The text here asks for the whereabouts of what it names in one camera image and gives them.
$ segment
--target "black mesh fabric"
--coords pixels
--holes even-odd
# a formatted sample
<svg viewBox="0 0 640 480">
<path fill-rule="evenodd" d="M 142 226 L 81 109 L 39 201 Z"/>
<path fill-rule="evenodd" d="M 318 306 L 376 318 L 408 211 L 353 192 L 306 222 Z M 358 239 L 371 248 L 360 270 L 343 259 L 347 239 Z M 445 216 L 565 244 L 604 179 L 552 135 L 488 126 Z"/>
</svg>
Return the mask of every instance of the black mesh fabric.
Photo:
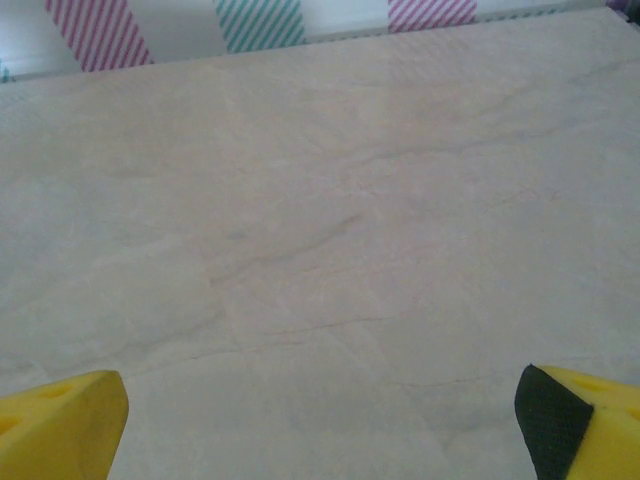
<svg viewBox="0 0 640 480">
<path fill-rule="evenodd" d="M 538 480 L 565 480 L 594 407 L 533 365 L 522 372 L 515 407 Z"/>
</svg>

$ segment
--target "beige marble tile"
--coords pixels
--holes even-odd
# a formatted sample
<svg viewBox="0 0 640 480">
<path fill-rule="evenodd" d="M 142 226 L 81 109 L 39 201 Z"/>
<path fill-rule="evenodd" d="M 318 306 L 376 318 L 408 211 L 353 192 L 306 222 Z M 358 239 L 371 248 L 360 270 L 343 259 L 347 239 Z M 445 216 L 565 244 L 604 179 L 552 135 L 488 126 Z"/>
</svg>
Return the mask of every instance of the beige marble tile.
<svg viewBox="0 0 640 480">
<path fill-rule="evenodd" d="M 122 372 L 111 478 L 534 478 L 528 363 L 640 383 L 607 10 L 0 89 L 0 394 Z"/>
</svg>

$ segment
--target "hole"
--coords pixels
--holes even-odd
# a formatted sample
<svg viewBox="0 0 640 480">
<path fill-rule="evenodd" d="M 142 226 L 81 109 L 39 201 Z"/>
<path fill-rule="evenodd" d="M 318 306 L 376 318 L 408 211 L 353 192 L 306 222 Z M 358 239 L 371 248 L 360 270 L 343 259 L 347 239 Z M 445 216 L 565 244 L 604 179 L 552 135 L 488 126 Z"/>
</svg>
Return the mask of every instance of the hole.
<svg viewBox="0 0 640 480">
<path fill-rule="evenodd" d="M 58 385 L 41 392 L 38 396 L 43 398 L 57 398 L 71 390 L 71 385 Z"/>
<path fill-rule="evenodd" d="M 19 423 L 19 417 L 0 417 L 0 435 L 7 433 Z"/>
<path fill-rule="evenodd" d="M 598 385 L 595 382 L 585 380 L 583 378 L 574 379 L 573 383 L 582 388 L 586 388 L 587 390 L 591 390 L 592 392 L 604 392 L 605 390 L 608 390 L 604 385 Z"/>
</svg>

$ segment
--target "teal striped pattern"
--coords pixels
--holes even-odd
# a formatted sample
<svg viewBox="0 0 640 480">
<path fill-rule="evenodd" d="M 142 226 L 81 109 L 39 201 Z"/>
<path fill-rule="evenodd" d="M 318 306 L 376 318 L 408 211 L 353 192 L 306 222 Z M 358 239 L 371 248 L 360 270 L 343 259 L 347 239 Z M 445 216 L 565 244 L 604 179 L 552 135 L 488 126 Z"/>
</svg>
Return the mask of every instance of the teal striped pattern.
<svg viewBox="0 0 640 480">
<path fill-rule="evenodd" d="M 229 53 L 305 43 L 301 0 L 215 0 Z"/>
<path fill-rule="evenodd" d="M 9 74 L 9 67 L 2 63 L 0 59 L 0 83 L 15 82 L 16 79 Z"/>
</svg>

